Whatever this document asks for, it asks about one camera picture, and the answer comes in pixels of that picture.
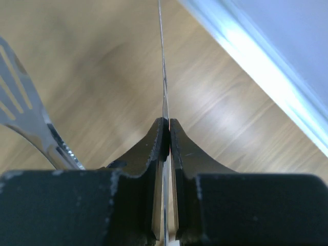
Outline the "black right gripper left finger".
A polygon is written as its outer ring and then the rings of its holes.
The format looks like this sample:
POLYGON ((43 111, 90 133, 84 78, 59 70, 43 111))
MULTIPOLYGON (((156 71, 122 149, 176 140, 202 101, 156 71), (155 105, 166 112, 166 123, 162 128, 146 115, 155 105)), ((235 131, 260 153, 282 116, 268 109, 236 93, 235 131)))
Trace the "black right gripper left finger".
POLYGON ((162 172, 168 150, 168 121, 160 117, 145 137, 110 163, 117 190, 111 200, 108 241, 159 240, 162 172))

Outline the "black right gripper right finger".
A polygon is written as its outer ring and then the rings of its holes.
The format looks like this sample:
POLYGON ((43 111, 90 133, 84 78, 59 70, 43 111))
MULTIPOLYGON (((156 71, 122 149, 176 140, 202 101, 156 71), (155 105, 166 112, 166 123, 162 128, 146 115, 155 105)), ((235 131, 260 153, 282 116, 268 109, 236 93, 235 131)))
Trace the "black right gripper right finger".
POLYGON ((235 171, 213 159, 191 140, 177 119, 170 119, 170 134, 176 239, 199 240, 202 228, 196 176, 235 171))

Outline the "steel slotted serving tongs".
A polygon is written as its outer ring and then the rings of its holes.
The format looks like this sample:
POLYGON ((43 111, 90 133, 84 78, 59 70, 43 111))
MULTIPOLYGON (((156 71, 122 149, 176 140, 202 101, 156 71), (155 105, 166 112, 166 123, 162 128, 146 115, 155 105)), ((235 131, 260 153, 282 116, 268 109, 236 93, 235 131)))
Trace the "steel slotted serving tongs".
MULTIPOLYGON (((54 103, 74 97, 63 108, 63 118, 84 112, 72 133, 114 139, 145 135, 154 122, 151 108, 165 96, 147 101, 146 85, 164 87, 166 80, 146 75, 146 66, 165 67, 162 60, 160 1, 130 1, 109 12, 105 27, 115 29, 119 40, 95 33, 79 41, 64 18, 50 17, 65 52, 81 49, 71 63, 72 73, 62 83, 54 103)), ((9 44, 1 40, 1 124, 34 145, 53 170, 12 170, 1 177, 1 245, 155 245, 157 241, 108 241, 108 228, 117 190, 109 168, 87 170, 61 139, 35 86, 9 44)))

